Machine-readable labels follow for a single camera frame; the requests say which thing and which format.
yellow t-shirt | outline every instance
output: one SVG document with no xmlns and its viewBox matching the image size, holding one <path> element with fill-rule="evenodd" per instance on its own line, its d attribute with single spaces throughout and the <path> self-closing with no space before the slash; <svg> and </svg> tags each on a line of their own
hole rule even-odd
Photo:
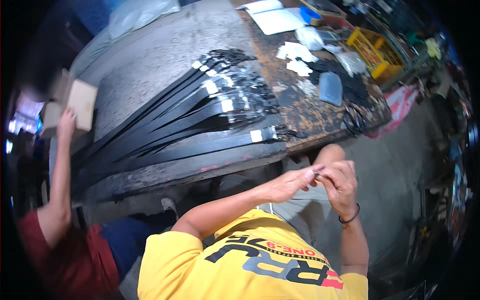
<svg viewBox="0 0 480 300">
<path fill-rule="evenodd" d="M 367 299 L 367 277 L 341 277 L 279 217 L 253 209 L 215 233 L 217 242 L 169 231 L 147 239 L 138 298 Z"/>
</svg>

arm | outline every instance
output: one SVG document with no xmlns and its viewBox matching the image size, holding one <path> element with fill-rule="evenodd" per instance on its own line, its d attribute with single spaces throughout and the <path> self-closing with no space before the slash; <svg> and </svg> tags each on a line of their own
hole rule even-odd
<svg viewBox="0 0 480 300">
<path fill-rule="evenodd" d="M 43 237 L 53 249 L 70 227 L 70 144 L 75 131 L 75 116 L 69 108 L 63 113 L 57 128 L 58 148 L 53 169 L 50 201 L 37 211 Z"/>
<path fill-rule="evenodd" d="M 357 179 L 353 162 L 334 162 L 320 171 L 317 180 L 324 185 L 328 200 L 340 218 L 343 221 L 353 219 L 342 224 L 341 274 L 367 276 L 369 253 L 367 239 L 357 215 Z"/>
<path fill-rule="evenodd" d="M 201 240 L 245 214 L 257 205 L 289 200 L 300 189 L 313 181 L 314 172 L 323 168 L 315 165 L 290 171 L 251 190 L 199 205 L 184 214 L 172 231 L 191 234 Z"/>
</svg>

cardboard box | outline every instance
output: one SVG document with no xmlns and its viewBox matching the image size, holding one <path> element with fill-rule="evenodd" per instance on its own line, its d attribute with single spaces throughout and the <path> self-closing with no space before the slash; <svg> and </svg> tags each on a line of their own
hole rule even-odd
<svg viewBox="0 0 480 300">
<path fill-rule="evenodd" d="M 41 137 L 50 138 L 57 135 L 57 125 L 66 107 L 72 108 L 77 115 L 77 130 L 74 136 L 90 131 L 97 92 L 98 88 L 74 79 L 64 69 L 52 100 L 45 104 L 40 113 L 43 123 Z"/>
</svg>

hand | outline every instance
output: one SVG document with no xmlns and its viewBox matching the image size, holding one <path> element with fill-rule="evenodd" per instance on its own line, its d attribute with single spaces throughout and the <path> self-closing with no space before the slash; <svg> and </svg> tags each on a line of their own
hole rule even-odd
<svg viewBox="0 0 480 300">
<path fill-rule="evenodd" d="M 336 161 L 319 172 L 316 177 L 327 192 L 332 208 L 344 221 L 357 214 L 357 179 L 353 161 Z"/>
<path fill-rule="evenodd" d="M 57 127 L 57 137 L 59 142 L 71 142 L 75 128 L 77 128 L 77 117 L 73 109 L 66 108 L 60 117 Z"/>
<path fill-rule="evenodd" d="M 324 168 L 323 165 L 314 165 L 297 171 L 289 171 L 270 180 L 257 189 L 261 198 L 266 202 L 282 203 L 290 200 L 299 190 L 308 191 L 307 185 L 315 178 L 315 174 Z"/>
</svg>

red shirt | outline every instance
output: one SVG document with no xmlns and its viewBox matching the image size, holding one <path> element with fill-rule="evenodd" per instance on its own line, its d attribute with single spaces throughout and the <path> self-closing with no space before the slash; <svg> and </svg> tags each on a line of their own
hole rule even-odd
<svg viewBox="0 0 480 300">
<path fill-rule="evenodd" d="M 36 211 L 19 222 L 25 250 L 47 287 L 60 298 L 97 296 L 119 285 L 112 251 L 100 233 L 100 225 L 87 231 L 71 228 L 54 249 L 43 237 Z"/>
</svg>

